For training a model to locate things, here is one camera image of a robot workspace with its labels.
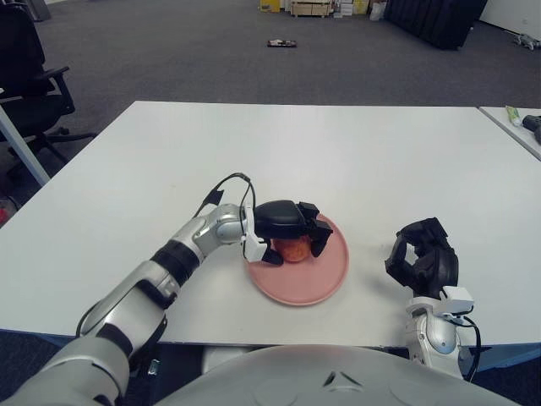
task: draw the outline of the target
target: black office chair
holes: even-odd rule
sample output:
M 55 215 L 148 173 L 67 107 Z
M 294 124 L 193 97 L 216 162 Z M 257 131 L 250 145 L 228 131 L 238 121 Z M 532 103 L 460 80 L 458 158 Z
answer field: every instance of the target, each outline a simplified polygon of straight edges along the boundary
M 69 131 L 62 127 L 45 134 L 60 117 L 74 112 L 75 106 L 63 79 L 68 67 L 43 70 L 44 62 L 40 39 L 28 14 L 19 8 L 0 5 L 0 88 L 4 89 L 0 99 L 9 99 L 0 104 L 23 137 L 35 137 L 28 142 L 34 153 L 47 148 L 67 163 L 68 159 L 52 144 L 93 138 L 96 134 L 67 136 Z M 55 90 L 51 79 L 61 94 L 49 94 Z M 0 142 L 5 140 L 0 132 Z M 20 167 L 21 162 L 8 174 Z

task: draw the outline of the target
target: white table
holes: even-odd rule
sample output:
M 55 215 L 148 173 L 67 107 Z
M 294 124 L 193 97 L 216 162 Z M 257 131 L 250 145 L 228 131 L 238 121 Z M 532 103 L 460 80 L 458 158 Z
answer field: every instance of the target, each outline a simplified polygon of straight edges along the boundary
M 36 179 L 37 183 L 40 184 L 40 186 L 46 184 L 50 180 L 49 175 L 47 175 L 47 172 L 45 172 L 45 169 L 43 169 L 41 164 L 38 162 L 36 156 L 26 145 L 25 139 L 14 127 L 8 115 L 6 112 L 4 112 L 2 105 L 0 105 L 0 132 L 15 150 L 17 156 L 28 168 L 32 176 Z
M 480 107 L 479 109 L 507 134 L 513 137 L 516 142 L 541 161 L 541 145 L 535 140 L 532 131 L 522 126 L 515 127 L 509 121 L 507 111 L 503 107 Z M 528 115 L 541 116 L 541 108 L 518 108 L 517 110 L 521 115 L 521 119 Z
M 305 200 L 333 219 L 347 279 L 325 302 L 292 308 L 250 282 L 238 248 L 221 248 L 168 311 L 164 341 L 402 346 L 411 291 L 383 261 L 397 230 L 433 216 L 477 300 L 484 344 L 541 341 L 541 166 L 477 109 L 454 107 L 137 101 L 0 230 L 0 327 L 73 335 L 237 171 L 259 203 Z

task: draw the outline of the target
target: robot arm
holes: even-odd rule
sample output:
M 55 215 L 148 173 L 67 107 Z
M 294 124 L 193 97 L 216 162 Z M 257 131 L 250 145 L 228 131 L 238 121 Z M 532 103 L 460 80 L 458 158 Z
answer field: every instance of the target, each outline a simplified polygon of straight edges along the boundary
M 474 326 L 471 321 L 465 325 L 462 320 L 473 310 L 474 302 L 465 288 L 457 287 L 458 258 L 446 238 L 447 233 L 437 218 L 406 226 L 396 233 L 385 269 L 402 286 L 413 290 L 413 298 L 407 305 L 411 318 L 406 325 L 410 359 L 462 378 L 456 327 Z M 408 244 L 414 247 L 418 257 L 413 264 L 406 262 Z M 473 372 L 474 368 L 467 374 L 467 380 L 471 380 Z
M 212 203 L 209 196 L 204 204 Z M 219 205 L 205 216 L 196 215 L 94 305 L 81 319 L 77 338 L 3 404 L 117 404 L 126 392 L 130 367 L 160 339 L 167 327 L 165 310 L 208 255 L 241 242 L 248 261 L 280 265 L 283 259 L 271 249 L 270 239 L 307 234 L 317 256 L 332 232 L 316 220 L 317 214 L 314 205 L 279 200 L 254 210 L 250 204 Z

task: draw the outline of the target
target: pink plate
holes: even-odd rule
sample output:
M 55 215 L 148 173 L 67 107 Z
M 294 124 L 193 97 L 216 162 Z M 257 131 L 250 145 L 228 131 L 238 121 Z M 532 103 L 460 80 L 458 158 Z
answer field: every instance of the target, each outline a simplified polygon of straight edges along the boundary
M 313 305 L 342 285 L 349 264 L 346 240 L 335 223 L 320 214 L 318 218 L 334 231 L 318 258 L 310 255 L 304 261 L 284 262 L 282 266 L 247 262 L 252 281 L 274 300 L 293 306 Z

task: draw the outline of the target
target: white wall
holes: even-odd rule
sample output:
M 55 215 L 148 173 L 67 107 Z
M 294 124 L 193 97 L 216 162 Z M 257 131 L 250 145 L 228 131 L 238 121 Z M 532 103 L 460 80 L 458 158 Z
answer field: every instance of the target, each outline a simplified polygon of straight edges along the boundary
M 489 0 L 481 21 L 541 39 L 541 0 Z

